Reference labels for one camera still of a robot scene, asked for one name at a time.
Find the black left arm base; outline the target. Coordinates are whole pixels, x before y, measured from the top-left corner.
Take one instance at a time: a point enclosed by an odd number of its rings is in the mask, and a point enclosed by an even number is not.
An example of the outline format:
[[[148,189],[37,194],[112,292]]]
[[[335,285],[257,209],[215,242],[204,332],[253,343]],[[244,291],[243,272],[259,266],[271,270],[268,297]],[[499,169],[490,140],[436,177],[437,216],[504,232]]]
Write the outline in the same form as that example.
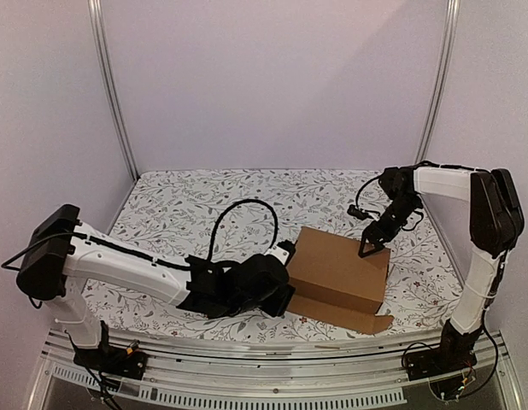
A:
[[[131,353],[128,348],[109,346],[104,348],[74,348],[73,361],[92,371],[111,374],[122,378],[142,380],[149,356],[138,349]]]

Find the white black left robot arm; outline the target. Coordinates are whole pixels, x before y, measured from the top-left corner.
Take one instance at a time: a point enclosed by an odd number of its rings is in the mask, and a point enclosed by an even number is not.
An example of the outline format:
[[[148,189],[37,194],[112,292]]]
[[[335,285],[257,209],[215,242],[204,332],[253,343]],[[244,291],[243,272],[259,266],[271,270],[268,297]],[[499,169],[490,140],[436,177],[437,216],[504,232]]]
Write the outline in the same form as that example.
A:
[[[106,326],[87,307],[75,283],[92,279],[141,292],[209,319],[259,309],[284,314],[295,289],[287,266],[296,253],[290,241],[273,239],[267,250],[244,261],[194,255],[166,257],[114,240],[79,219],[79,208],[60,206],[32,232],[27,247],[1,267],[32,305],[47,305],[58,323],[100,371],[117,364]]]

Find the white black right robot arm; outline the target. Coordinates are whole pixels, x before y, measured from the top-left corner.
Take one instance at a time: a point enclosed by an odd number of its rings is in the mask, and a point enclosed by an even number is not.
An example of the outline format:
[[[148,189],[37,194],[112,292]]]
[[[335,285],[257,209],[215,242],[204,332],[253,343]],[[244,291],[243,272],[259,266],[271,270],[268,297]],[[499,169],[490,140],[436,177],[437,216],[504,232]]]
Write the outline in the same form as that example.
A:
[[[485,312],[496,297],[508,256],[524,230],[512,175],[506,168],[484,170],[423,161],[387,167],[374,181],[390,200],[385,211],[364,210],[358,203],[349,206],[350,215],[370,221],[361,234],[361,258],[382,251],[403,231],[409,217],[423,208],[424,195],[457,199],[469,206],[471,263],[460,300],[432,355],[432,365],[439,372],[451,372],[483,332]]]

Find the brown cardboard box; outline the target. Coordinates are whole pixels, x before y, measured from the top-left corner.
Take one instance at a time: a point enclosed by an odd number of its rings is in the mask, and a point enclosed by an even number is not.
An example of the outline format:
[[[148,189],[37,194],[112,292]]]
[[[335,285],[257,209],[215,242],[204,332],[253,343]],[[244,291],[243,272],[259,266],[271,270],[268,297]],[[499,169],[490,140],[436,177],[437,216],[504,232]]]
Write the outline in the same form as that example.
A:
[[[394,320],[380,315],[390,267],[390,249],[361,258],[361,243],[304,226],[287,270],[295,294],[287,307],[330,325],[375,335]]]

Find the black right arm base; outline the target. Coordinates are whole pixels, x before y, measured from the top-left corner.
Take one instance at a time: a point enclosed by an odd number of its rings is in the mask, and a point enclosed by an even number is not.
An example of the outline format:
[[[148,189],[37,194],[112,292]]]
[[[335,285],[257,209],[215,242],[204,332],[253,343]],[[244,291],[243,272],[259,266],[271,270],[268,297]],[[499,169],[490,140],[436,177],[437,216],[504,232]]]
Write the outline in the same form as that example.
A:
[[[410,381],[460,371],[477,364],[475,342],[469,337],[442,337],[436,348],[404,353],[401,364]]]

